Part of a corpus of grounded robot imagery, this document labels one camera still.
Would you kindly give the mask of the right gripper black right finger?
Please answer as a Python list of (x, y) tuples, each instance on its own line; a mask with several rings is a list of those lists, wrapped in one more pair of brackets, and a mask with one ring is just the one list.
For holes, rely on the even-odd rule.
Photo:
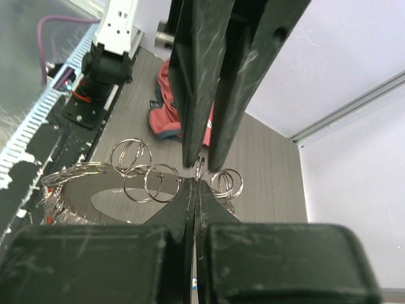
[(243, 223), (196, 184), (200, 303), (381, 303), (352, 230), (336, 224)]

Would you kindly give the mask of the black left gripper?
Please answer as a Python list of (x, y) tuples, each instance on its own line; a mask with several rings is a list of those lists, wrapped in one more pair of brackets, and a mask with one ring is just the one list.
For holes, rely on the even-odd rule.
[[(218, 84), (208, 168), (225, 163), (243, 114), (309, 1), (265, 1), (241, 34)], [(169, 80), (182, 128), (182, 164), (199, 156), (225, 55), (233, 1), (172, 0), (154, 45), (172, 49)]]

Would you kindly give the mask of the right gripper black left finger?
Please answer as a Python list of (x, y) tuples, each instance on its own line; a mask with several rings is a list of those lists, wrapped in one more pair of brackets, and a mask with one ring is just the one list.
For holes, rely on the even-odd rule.
[(190, 303), (194, 179), (142, 225), (35, 225), (1, 264), (2, 303)]

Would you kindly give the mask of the metal disc with keyrings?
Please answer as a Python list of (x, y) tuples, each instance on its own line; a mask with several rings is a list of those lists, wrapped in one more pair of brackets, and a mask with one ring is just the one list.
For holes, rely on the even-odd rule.
[(133, 224), (117, 210), (107, 211), (96, 200), (102, 194), (119, 195), (124, 211), (148, 204), (162, 208), (180, 193), (186, 177), (166, 163), (154, 163), (149, 146), (139, 137), (113, 147), (107, 162), (80, 161), (41, 180), (44, 224)]

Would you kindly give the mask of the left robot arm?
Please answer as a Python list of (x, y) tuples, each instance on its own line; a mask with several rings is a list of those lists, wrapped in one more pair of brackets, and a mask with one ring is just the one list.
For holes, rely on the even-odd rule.
[[(182, 131), (182, 161), (193, 166), (211, 129), (208, 168), (228, 155), (244, 111), (309, 1), (172, 1), (165, 31), (174, 38), (168, 79)], [(74, 98), (103, 106), (132, 80), (137, 1), (108, 1)]]

